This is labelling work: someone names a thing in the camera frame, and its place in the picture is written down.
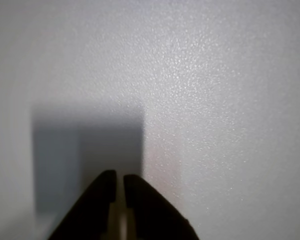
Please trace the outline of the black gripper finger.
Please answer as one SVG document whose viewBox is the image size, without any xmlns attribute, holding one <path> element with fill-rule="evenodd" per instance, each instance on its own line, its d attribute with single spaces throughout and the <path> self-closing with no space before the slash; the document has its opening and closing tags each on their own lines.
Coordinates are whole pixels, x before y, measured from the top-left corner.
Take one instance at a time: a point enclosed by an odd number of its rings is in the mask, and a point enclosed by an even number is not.
<svg viewBox="0 0 300 240">
<path fill-rule="evenodd" d="M 107 232 L 110 204 L 116 200 L 116 190 L 116 171 L 103 171 L 75 202 L 49 239 L 101 239 Z"/>
<path fill-rule="evenodd" d="M 154 187 L 135 174 L 123 177 L 138 240 L 198 240 L 190 222 Z"/>
</svg>

